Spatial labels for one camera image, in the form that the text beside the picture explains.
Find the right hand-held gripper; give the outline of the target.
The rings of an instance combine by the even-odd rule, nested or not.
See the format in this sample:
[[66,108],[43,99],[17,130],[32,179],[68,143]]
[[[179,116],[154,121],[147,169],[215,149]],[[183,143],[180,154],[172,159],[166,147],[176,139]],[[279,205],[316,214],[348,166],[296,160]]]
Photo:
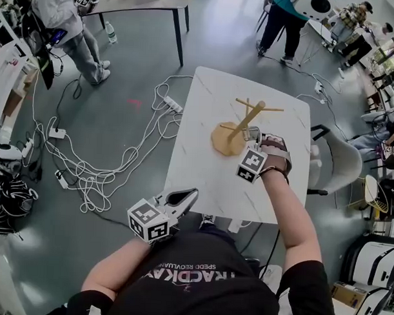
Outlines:
[[261,151],[261,147],[258,143],[258,141],[262,141],[262,134],[259,127],[251,126],[250,132],[248,130],[243,130],[243,136],[245,141],[251,140],[255,142],[247,146],[246,150],[242,153],[241,160],[237,166],[236,176],[253,184],[260,176],[260,171],[268,155]]

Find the person's right hand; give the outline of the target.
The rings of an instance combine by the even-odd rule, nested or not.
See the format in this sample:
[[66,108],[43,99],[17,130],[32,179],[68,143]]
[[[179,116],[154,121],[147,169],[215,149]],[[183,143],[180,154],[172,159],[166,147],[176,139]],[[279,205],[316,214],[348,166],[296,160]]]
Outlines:
[[292,169],[291,155],[283,138],[271,134],[262,134],[259,149],[262,154],[266,155],[266,161],[260,171],[261,175],[269,170],[276,170],[288,177]]

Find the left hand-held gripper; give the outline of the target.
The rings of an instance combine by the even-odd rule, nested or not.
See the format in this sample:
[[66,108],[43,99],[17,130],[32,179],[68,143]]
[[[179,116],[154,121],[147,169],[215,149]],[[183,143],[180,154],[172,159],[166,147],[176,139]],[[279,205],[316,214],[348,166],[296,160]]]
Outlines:
[[127,211],[129,227],[147,243],[154,243],[171,234],[181,216],[197,201],[197,188],[166,188],[156,197],[141,199]]

